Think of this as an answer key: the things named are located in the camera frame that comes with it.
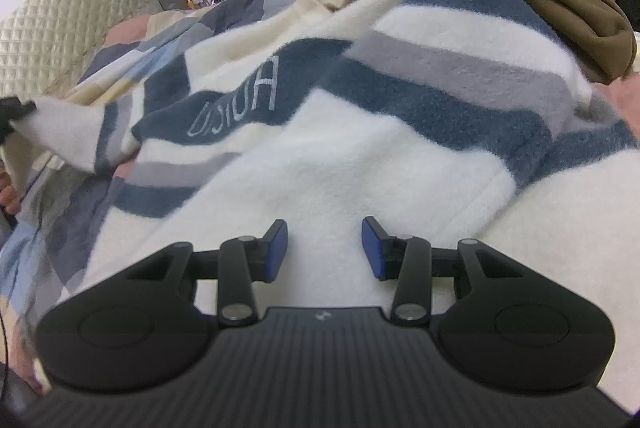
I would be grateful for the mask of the person's left hand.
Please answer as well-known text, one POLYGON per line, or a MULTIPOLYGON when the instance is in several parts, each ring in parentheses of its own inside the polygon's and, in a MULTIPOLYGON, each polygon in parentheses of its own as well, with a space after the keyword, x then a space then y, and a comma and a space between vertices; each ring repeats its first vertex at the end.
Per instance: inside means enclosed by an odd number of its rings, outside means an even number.
POLYGON ((20 194, 16 192, 4 165, 0 168, 0 206, 10 216, 15 216, 21 209, 20 194))

